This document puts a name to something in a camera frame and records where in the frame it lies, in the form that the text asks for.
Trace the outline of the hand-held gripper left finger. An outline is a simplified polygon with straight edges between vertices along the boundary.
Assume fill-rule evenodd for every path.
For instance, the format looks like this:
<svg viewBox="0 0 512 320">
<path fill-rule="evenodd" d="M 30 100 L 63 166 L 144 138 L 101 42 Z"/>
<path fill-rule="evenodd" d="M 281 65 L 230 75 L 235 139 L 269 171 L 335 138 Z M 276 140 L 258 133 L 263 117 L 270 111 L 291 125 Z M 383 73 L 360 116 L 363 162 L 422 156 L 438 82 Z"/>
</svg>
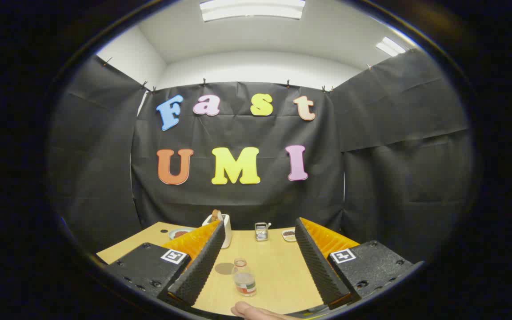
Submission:
<svg viewBox="0 0 512 320">
<path fill-rule="evenodd" d="M 179 307 L 196 303 L 225 241 L 217 220 L 162 246 L 142 243 L 105 269 L 130 289 Z"/>
</svg>

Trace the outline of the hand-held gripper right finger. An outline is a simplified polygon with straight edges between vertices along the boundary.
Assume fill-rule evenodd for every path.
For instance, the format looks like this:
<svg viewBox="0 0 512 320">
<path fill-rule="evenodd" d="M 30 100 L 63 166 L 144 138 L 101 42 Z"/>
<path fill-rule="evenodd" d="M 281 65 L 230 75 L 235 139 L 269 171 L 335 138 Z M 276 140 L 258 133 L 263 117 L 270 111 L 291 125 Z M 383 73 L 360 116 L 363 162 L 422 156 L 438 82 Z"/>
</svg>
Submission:
<svg viewBox="0 0 512 320">
<path fill-rule="evenodd" d="M 322 302 L 331 310 L 378 296 L 423 265 L 379 241 L 359 244 L 302 217 L 295 221 L 295 237 Z"/>
</svg>

